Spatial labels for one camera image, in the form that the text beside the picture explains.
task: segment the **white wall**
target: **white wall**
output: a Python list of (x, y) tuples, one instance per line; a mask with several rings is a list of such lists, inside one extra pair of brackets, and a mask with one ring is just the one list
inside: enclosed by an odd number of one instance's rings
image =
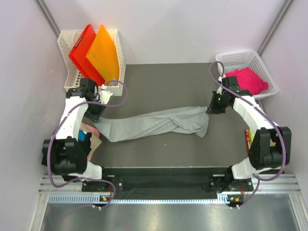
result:
[(308, 204), (308, 1), (296, 0), (262, 59), (278, 83), (278, 95), (265, 99), (268, 114), (292, 131), (289, 169)]
[(45, 0), (60, 30), (118, 29), (127, 64), (203, 63), (257, 50), (284, 0)]
[(26, 230), (45, 167), (41, 145), (64, 108), (66, 70), (33, 0), (0, 7), (0, 229)]

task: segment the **purple cable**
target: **purple cable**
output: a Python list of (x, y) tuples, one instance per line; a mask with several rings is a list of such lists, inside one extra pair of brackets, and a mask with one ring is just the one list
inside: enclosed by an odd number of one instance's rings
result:
[[(54, 131), (54, 133), (52, 134), (51, 136), (51, 140), (50, 140), (50, 143), (49, 143), (49, 146), (48, 146), (48, 151), (47, 151), (47, 171), (48, 171), (48, 177), (49, 177), (49, 180), (50, 180), (50, 183), (52, 184), (53, 187), (55, 188), (61, 188), (69, 183), (72, 183), (72, 182), (75, 182), (75, 181), (78, 181), (78, 180), (84, 180), (85, 178), (75, 178), (75, 179), (72, 179), (72, 180), (69, 180), (68, 182), (64, 183), (64, 184), (61, 184), (61, 185), (57, 185), (55, 184), (55, 182), (53, 181), (53, 178), (52, 178), (52, 172), (51, 172), (51, 147), (52, 147), (52, 144), (56, 138), (56, 135), (58, 133), (58, 131), (60, 130), (60, 128), (62, 127), (62, 125), (65, 123), (66, 119), (69, 117), (69, 115), (72, 113), (72, 111), (74, 111), (76, 108), (78, 108), (79, 106), (81, 105), (84, 105), (84, 104), (96, 104), (96, 105), (101, 105), (101, 106), (106, 106), (106, 107), (119, 107), (121, 105), (123, 105), (125, 103), (125, 101), (127, 100), (127, 97), (128, 97), (128, 90), (127, 90), (127, 87), (125, 86), (124, 83), (122, 83), (121, 81), (119, 80), (111, 80), (111, 81), (108, 81), (106, 82), (105, 84), (108, 84), (110, 82), (117, 82), (117, 83), (120, 83), (123, 85), (123, 87), (125, 88), (125, 99), (122, 103), (120, 104), (117, 104), (117, 105), (108, 105), (108, 104), (103, 104), (103, 103), (99, 103), (99, 102), (94, 102), (94, 101), (90, 101), (90, 102), (82, 102), (82, 103), (79, 103), (77, 105), (75, 105), (67, 114), (66, 117), (63, 118), (63, 120), (61, 121), (61, 123), (58, 125), (58, 127), (56, 128), (56, 130)], [(105, 204), (103, 206), (103, 208), (106, 208), (107, 206), (109, 206), (109, 204), (111, 203), (111, 201), (113, 200), (113, 198), (115, 197), (115, 194), (116, 194), (116, 187), (114, 186), (114, 184), (108, 180), (103, 180), (103, 179), (91, 179), (91, 178), (87, 178), (87, 180), (91, 180), (91, 181), (99, 181), (99, 182), (103, 182), (103, 183), (107, 183), (109, 185), (112, 186), (113, 188), (113, 193), (108, 201), (107, 204)]]
[[(242, 96), (236, 94), (235, 92), (231, 91), (230, 89), (226, 88), (225, 86), (223, 86), (221, 83), (218, 82), (218, 80), (216, 80), (212, 74), (212, 66), (215, 65), (215, 64), (220, 64), (221, 67), (222, 67), (222, 74), (221, 74), (221, 77), (223, 77), (224, 73), (225, 73), (225, 67), (223, 65), (222, 62), (220, 61), (215, 61), (215, 62), (212, 62), (211, 65), (209, 66), (208, 68), (208, 72), (211, 76), (211, 78), (213, 79), (214, 82), (216, 82), (220, 87), (222, 87), (224, 90), (226, 90), (227, 92), (231, 93), (232, 95), (234, 95), (235, 97), (237, 98), (240, 98), (241, 100), (243, 100), (245, 103), (249, 104), (250, 106), (254, 106), (251, 102), (249, 102), (248, 100), (246, 100), (245, 98), (243, 98)], [(282, 138), (282, 135), (278, 129), (278, 127), (275, 125), (274, 121), (272, 121), (264, 112), (262, 112), (261, 110), (259, 110), (258, 108), (254, 107), (254, 109), (260, 114), (262, 115), (266, 120), (269, 121), (269, 123), (274, 127), (274, 129), (276, 130), (277, 134), (278, 134), (278, 137), (279, 137), (279, 140), (280, 140), (280, 143), (281, 143), (281, 146), (282, 146), (282, 165), (281, 165), (281, 168), (279, 169), (278, 173), (271, 177), (271, 178), (268, 178), (268, 179), (264, 179), (264, 178), (261, 178), (259, 177), (258, 175), (253, 175), (255, 178), (258, 179), (258, 182), (257, 182), (257, 186), (256, 188), (254, 189), (254, 191), (252, 192), (252, 194), (250, 195), (250, 197), (242, 204), (239, 206), (240, 207), (243, 207), (246, 203), (248, 203), (251, 198), (255, 195), (255, 193), (257, 192), (258, 188), (259, 188), (259, 185), (260, 185), (260, 181), (271, 181), (271, 180), (274, 180), (274, 179), (277, 179), (283, 172), (283, 169), (285, 167), (285, 161), (286, 161), (286, 151), (285, 151), (285, 145), (284, 145), (284, 141), (283, 141), (283, 138)]]

